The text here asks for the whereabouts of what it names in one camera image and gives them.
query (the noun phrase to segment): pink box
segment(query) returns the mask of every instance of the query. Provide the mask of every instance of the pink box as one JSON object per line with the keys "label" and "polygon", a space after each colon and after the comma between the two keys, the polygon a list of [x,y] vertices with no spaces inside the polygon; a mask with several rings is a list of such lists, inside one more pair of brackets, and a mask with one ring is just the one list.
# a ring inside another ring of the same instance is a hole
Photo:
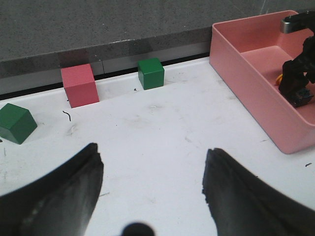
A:
{"label": "pink box", "polygon": [[99,102],[90,64],[63,68],[61,74],[63,87],[72,108]]}
{"label": "pink box", "polygon": [[[275,85],[282,65],[302,52],[309,29],[280,32],[282,11],[213,24],[210,64],[278,148],[293,153],[315,144],[315,103],[293,108]],[[315,94],[315,85],[307,86]]]}

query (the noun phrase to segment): green block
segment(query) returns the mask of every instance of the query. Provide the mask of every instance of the green block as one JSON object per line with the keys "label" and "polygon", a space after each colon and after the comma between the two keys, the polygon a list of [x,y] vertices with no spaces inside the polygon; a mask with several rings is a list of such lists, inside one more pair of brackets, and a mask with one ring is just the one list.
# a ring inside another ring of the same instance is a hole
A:
{"label": "green block", "polygon": [[157,58],[138,61],[138,77],[144,90],[164,85],[164,68]]}
{"label": "green block", "polygon": [[0,136],[21,144],[36,129],[29,110],[7,103],[0,110]]}

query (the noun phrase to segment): white tabletop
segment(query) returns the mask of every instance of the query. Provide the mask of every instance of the white tabletop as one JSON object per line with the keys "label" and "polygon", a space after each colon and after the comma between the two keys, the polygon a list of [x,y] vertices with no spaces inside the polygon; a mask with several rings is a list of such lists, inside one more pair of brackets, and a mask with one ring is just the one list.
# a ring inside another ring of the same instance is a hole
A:
{"label": "white tabletop", "polygon": [[117,236],[133,221],[157,236],[215,236],[202,177],[207,150],[222,148],[315,209],[315,149],[281,153],[208,61],[165,66],[165,85],[146,91],[137,73],[97,81],[100,102],[74,109],[63,88],[1,101],[29,109],[38,128],[21,145],[2,139],[0,194],[95,142],[104,182],[86,236]]}

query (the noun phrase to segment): yellow object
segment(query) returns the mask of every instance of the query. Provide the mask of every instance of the yellow object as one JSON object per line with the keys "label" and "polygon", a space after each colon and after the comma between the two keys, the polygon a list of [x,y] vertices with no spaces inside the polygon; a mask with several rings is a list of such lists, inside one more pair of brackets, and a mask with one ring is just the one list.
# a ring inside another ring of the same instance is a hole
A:
{"label": "yellow object", "polygon": [[281,75],[279,75],[278,77],[277,77],[277,79],[276,79],[276,85],[280,85],[280,83],[281,83],[281,80],[282,80],[282,76],[283,76],[283,74],[281,74]]}

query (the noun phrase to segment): pink plastic bin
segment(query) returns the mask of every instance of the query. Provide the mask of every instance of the pink plastic bin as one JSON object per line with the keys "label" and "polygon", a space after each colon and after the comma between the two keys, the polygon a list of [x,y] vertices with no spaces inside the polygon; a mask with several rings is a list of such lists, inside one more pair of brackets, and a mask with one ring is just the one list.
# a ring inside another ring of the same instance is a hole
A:
{"label": "pink plastic bin", "polygon": [[[315,145],[315,103],[293,108],[279,93],[282,65],[302,52],[309,29],[280,32],[282,11],[213,24],[210,64],[278,148],[293,153]],[[315,85],[308,88],[315,94]]]}

